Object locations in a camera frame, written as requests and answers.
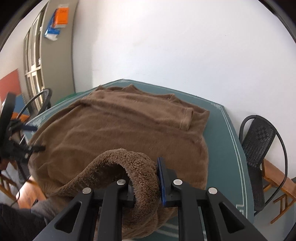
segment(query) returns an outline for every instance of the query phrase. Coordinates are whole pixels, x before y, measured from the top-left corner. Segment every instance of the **folded fabric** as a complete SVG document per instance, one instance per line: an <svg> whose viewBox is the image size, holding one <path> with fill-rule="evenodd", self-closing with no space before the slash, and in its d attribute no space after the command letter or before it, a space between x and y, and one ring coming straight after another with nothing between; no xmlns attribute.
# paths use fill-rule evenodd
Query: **folded fabric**
<svg viewBox="0 0 296 241"><path fill-rule="evenodd" d="M34 208L52 219L84 187L104 188L127 173L136 204L123 211L123 238L144 237L175 209L159 205L156 160L178 178L204 189L208 154L202 136L209 112L173 94L153 95L130 85L98 87L53 115L31 143L45 145L29 160L48 200Z"/></svg>

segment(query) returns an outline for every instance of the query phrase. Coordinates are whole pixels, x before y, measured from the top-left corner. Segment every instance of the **chair seat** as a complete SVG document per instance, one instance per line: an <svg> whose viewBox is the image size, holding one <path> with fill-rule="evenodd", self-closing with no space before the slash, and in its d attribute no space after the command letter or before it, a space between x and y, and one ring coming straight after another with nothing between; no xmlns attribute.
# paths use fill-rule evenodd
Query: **chair seat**
<svg viewBox="0 0 296 241"><path fill-rule="evenodd" d="M262 211L265 206L262 173L259 168L254 168L248 165L248 172L250 176L253 198L254 198L254 210Z"/></svg>

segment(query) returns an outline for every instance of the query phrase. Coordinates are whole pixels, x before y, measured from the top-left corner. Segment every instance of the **triangular cutout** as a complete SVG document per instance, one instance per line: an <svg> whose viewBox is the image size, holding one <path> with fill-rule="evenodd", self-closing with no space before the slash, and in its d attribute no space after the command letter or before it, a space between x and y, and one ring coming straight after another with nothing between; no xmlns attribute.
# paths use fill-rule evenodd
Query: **triangular cutout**
<svg viewBox="0 0 296 241"><path fill-rule="evenodd" d="M242 222L235 216L235 214L233 214L232 211L229 210L229 208L223 202L219 203L219 207L229 233L232 234L245 228Z"/></svg>
<svg viewBox="0 0 296 241"><path fill-rule="evenodd" d="M71 233L80 210L81 203L77 202L55 225L55 228L66 233Z"/></svg>

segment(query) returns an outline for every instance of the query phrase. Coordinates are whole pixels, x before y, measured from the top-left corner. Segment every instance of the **person's hand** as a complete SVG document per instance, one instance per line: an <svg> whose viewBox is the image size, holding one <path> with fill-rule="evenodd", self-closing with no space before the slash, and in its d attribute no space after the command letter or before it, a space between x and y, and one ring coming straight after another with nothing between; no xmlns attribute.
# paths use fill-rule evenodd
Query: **person's hand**
<svg viewBox="0 0 296 241"><path fill-rule="evenodd" d="M6 170L8 163L9 159L1 159L0 170Z"/></svg>

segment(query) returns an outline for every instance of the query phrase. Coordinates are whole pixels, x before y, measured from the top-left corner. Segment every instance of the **orange box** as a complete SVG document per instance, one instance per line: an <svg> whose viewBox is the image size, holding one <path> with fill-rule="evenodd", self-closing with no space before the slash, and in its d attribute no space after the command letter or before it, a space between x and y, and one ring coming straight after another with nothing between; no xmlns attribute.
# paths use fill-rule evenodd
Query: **orange box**
<svg viewBox="0 0 296 241"><path fill-rule="evenodd" d="M54 28L66 27L66 25L68 24L68 15L69 15L69 8L68 7L57 8L52 26Z"/></svg>

